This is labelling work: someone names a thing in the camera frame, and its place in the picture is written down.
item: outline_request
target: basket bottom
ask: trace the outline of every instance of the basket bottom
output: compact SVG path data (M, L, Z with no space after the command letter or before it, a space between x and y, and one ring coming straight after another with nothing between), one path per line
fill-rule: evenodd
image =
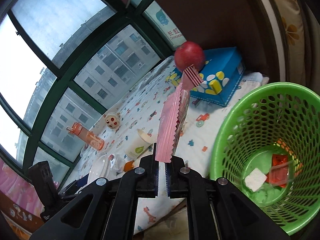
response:
M287 183L286 188L272 187L269 183L265 182L256 192L252 192L245 186L245 177L248 176L255 168L258 168L264 174L269 172L273 154L287 155L288 153L278 146L262 147L252 154L251 158L246 161L243 167L240 190L259 207L266 207L278 202L286 196L291 186L291 183Z

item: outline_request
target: orange water bottle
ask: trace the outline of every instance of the orange water bottle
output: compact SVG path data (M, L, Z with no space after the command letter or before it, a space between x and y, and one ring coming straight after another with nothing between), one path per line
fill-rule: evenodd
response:
M97 149L98 151L101 150L104 146L104 140L83 127L79 122L75 122L72 128L67 127L67 130L69 131L69 133L75 134L81 140L85 141L87 144Z

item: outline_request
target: green leaf logo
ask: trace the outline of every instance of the green leaf logo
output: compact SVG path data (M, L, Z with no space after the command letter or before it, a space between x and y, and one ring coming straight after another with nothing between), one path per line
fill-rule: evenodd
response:
M136 153L138 153L138 154L142 153L143 149L144 149L143 146L136 148Z

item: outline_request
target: building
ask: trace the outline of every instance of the building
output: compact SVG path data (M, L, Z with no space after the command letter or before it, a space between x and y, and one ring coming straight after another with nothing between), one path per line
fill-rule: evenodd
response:
M61 67L75 48L94 29L110 17L114 12L105 7L95 14L65 42L52 59L56 66ZM105 44L82 68L75 82L106 108L114 105L137 81L139 81L160 60L159 56L131 26L125 27ZM52 84L55 75L49 70L42 70L42 77L30 99L24 121L32 126L40 106ZM101 114L84 102L71 89L67 89L42 135L42 142L56 152L74 161L84 142L66 130L74 122L80 122L87 129L99 119ZM20 134L17 147L17 160L22 163L26 138ZM45 152L38 151L35 163L43 160ZM50 160L50 165L58 170L62 163Z

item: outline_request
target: green plastic basket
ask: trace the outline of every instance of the green plastic basket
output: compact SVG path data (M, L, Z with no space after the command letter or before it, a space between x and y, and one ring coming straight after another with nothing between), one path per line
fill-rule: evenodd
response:
M320 97L313 91L286 82L257 88L225 118L212 151L210 179L226 177L252 197L244 178L255 167L266 174L273 153L289 155L293 182L272 187L260 208L292 235L320 208L319 126Z

